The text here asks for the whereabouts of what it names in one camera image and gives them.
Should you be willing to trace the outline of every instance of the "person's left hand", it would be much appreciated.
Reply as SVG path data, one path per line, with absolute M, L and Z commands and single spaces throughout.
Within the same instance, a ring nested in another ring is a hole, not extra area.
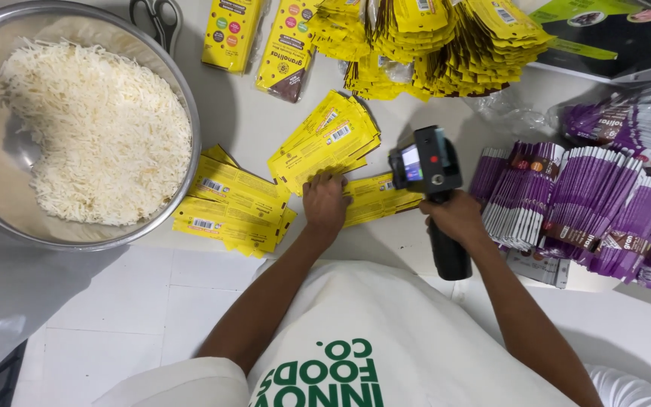
M 321 172 L 303 184 L 303 208 L 308 223 L 305 231 L 331 245 L 343 229 L 346 208 L 353 202 L 343 196 L 348 180 L 341 174 Z

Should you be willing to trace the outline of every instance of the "stainless steel bowl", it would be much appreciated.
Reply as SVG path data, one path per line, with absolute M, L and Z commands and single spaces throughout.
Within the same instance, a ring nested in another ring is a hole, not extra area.
M 161 224 L 185 196 L 200 154 L 200 120 L 193 95 L 175 62 L 152 38 L 118 16 L 78 3 L 25 2 L 0 9 L 0 67 L 21 37 L 59 42 L 66 38 L 84 46 L 102 45 L 108 51 L 137 60 L 170 84 L 193 125 L 189 168 L 169 205 L 131 226 L 68 222 L 48 216 L 36 203 L 29 186 L 30 168 L 39 147 L 20 128 L 17 118 L 0 101 L 0 230 L 32 244 L 63 251 L 96 251 L 132 242 Z

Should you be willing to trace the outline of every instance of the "shredded coconut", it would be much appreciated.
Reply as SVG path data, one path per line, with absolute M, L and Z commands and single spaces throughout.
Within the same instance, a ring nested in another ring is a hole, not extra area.
M 132 225 L 185 177 L 192 131 L 169 84 L 101 46 L 28 41 L 0 69 L 42 156 L 30 185 L 49 215 Z

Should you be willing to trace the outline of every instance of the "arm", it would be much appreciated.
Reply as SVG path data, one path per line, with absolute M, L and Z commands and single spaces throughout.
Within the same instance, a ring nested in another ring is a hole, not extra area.
M 479 204 L 466 192 L 456 190 L 444 205 L 424 201 L 421 210 L 474 259 L 511 356 L 581 407 L 601 407 L 599 394 L 582 362 L 489 238 Z
M 228 358 L 247 375 L 267 348 L 293 297 L 318 257 L 343 228 L 343 175 L 317 174 L 303 185 L 307 225 L 278 261 L 261 274 L 212 329 L 195 357 Z

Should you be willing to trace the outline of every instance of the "white table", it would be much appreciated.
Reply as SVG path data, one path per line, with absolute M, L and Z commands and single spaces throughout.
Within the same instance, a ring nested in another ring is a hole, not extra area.
M 253 86 L 253 75 L 238 77 L 200 63 L 203 33 L 210 10 L 210 0 L 176 0 L 185 18 L 176 44 L 175 60 L 192 88 L 200 113 L 203 147 L 220 143 L 246 170 L 269 178 L 267 158 L 281 142 L 321 101 L 328 90 L 342 90 L 343 78 L 336 61 L 317 55 L 310 69 L 302 100 L 289 104 Z M 261 27 L 262 44 L 267 39 L 270 24 L 277 11 L 272 0 L 270 13 Z M 0 0 L 0 7 L 16 3 Z M 127 0 L 92 0 L 99 6 L 123 18 Z M 595 87 L 589 80 L 555 72 L 525 68 L 520 83 L 512 86 L 527 104 L 545 112 L 549 107 L 567 101 Z M 348 174 L 357 179 L 388 171 L 388 150 L 399 136 L 429 125 L 440 125 L 457 147 L 465 183 L 471 180 L 480 152 L 485 146 L 509 147 L 513 139 L 497 136 L 470 107 L 458 98 L 431 99 L 427 104 L 409 95 L 393 101 L 368 101 L 367 107 L 382 131 L 382 146 L 367 155 L 368 165 Z M 276 255 L 281 253 L 304 226 L 303 206 L 293 196 L 288 204 L 300 214 L 291 226 Z M 435 275 L 431 247 L 425 232 L 424 216 L 418 210 L 378 219 L 364 225 L 349 227 L 341 232 L 336 243 L 324 255 L 326 259 L 362 259 L 411 269 L 422 275 Z M 224 251 L 221 242 L 203 237 L 173 232 L 168 220 L 136 245 L 181 248 L 198 251 Z M 570 276 L 574 287 L 599 291 L 614 286 L 617 280 L 574 272 Z

